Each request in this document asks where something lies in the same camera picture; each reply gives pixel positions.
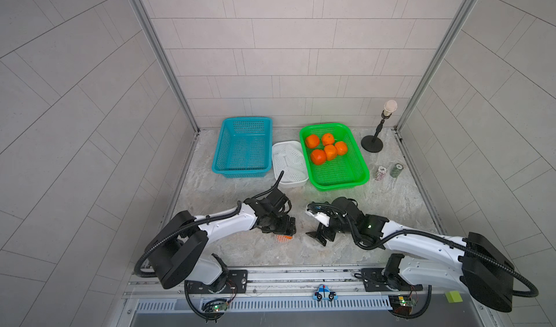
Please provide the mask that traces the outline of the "netted orange front corner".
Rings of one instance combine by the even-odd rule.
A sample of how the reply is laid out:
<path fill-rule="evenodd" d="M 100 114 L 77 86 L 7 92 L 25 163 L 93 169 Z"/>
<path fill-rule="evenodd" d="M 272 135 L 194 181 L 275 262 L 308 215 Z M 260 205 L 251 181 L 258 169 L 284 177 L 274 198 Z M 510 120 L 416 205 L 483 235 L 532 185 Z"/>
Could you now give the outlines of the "netted orange front corner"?
<path fill-rule="evenodd" d="M 344 156 L 348 152 L 348 146 L 343 141 L 337 141 L 334 144 L 339 156 Z"/>

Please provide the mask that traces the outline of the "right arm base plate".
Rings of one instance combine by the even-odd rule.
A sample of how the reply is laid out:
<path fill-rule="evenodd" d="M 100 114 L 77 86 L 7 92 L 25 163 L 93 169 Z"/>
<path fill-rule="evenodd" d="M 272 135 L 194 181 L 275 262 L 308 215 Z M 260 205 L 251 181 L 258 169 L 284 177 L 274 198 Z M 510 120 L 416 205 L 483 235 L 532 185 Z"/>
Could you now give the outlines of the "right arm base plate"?
<path fill-rule="evenodd" d="M 363 268 L 353 276 L 362 281 L 365 292 L 421 292 L 423 286 L 411 285 L 399 273 L 384 268 Z"/>

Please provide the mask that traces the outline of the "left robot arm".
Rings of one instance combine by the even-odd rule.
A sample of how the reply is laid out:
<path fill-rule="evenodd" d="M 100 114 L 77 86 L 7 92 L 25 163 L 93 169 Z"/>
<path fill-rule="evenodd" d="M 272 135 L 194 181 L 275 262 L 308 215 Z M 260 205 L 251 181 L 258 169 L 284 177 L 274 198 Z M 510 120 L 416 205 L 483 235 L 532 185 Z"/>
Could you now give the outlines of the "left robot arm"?
<path fill-rule="evenodd" d="M 179 212 L 146 246 L 134 275 L 157 278 L 164 289 L 184 281 L 201 282 L 217 292 L 223 289 L 229 269 L 218 255 L 203 255 L 208 244 L 253 229 L 285 237 L 296 233 L 295 218 L 288 215 L 292 203 L 278 189 L 284 174 L 280 172 L 272 188 L 238 201 L 228 211 L 197 216 Z"/>

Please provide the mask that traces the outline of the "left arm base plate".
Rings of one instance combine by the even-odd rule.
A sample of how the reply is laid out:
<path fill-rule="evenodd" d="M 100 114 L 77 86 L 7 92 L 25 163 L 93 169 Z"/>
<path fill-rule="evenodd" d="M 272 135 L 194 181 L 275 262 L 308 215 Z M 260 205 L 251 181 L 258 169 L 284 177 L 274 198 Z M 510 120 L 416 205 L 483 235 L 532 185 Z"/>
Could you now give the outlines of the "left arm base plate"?
<path fill-rule="evenodd" d="M 211 285 L 201 282 L 188 282 L 187 290 L 194 295 L 245 294 L 247 281 L 247 270 L 229 270 Z"/>

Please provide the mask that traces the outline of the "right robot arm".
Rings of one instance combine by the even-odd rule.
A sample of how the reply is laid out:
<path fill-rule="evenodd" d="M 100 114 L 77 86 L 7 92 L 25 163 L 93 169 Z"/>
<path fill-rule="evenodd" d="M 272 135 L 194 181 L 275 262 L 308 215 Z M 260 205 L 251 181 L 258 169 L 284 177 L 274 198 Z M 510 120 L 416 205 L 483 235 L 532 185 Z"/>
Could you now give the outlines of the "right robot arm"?
<path fill-rule="evenodd" d="M 412 229 L 380 215 L 364 214 L 355 200 L 344 197 L 331 203 L 311 202 L 306 212 L 319 221 L 309 236 L 322 245 L 343 233 L 350 234 L 362 250 L 391 251 L 382 276 L 393 290 L 408 291 L 419 285 L 454 289 L 503 313 L 512 311 L 514 297 L 539 295 L 537 287 L 480 234 L 449 237 Z"/>

